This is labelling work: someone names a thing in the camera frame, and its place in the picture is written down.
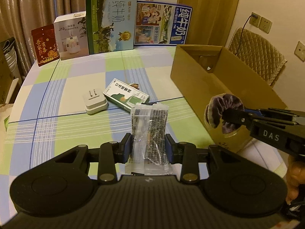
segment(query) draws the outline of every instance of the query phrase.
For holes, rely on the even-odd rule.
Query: white power adapter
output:
[[[85,102],[86,112],[89,115],[106,110],[108,107],[108,101],[100,89],[89,90],[83,95],[83,100]]]

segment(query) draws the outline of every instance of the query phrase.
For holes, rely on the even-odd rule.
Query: table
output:
[[[57,60],[38,67],[35,63],[26,77],[13,106],[4,155],[0,156],[0,222],[16,210],[9,186],[16,176],[76,146],[99,147],[108,141],[121,141],[131,131],[130,114],[109,103],[108,110],[87,115],[82,95],[90,89],[104,90],[117,78],[139,83],[150,101],[169,106],[166,133],[173,139],[197,147],[213,144],[186,100],[170,79],[175,47],[137,47],[76,59]],[[277,150],[261,142],[250,143],[241,154],[283,176],[286,166]],[[124,165],[117,164],[118,175]],[[96,178],[97,163],[89,176]]]

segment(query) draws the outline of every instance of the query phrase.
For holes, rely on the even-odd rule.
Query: power cord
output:
[[[299,207],[302,206],[302,205],[305,205],[305,201],[301,201],[301,202],[295,202],[291,205],[289,205],[287,208],[286,208],[286,215],[289,215],[289,216],[292,216],[294,217],[295,219],[297,220],[301,220],[301,216],[298,215],[296,213],[299,212]]]
[[[248,17],[246,23],[244,24],[243,28],[242,28],[242,32],[244,31],[244,28],[245,28],[247,22],[249,21],[249,19],[250,19],[251,17],[254,17],[254,18],[256,18],[256,19],[258,18],[257,15],[254,15],[254,14],[250,15],[250,16]],[[237,53],[238,53],[238,51],[239,51],[239,48],[240,48],[241,43],[242,43],[242,33],[241,33],[241,35],[240,35],[240,41],[239,41],[239,45],[238,45],[237,51],[236,51],[236,53],[235,53],[235,56],[237,56]]]

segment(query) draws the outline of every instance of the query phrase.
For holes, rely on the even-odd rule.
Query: humidifier box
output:
[[[86,11],[58,16],[54,31],[61,60],[89,55]]]

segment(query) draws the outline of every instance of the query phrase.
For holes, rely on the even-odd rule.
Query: quilted chair cover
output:
[[[242,28],[238,28],[229,44],[229,51],[236,53]],[[277,81],[286,58],[262,36],[244,29],[237,57],[259,74],[270,86]]]

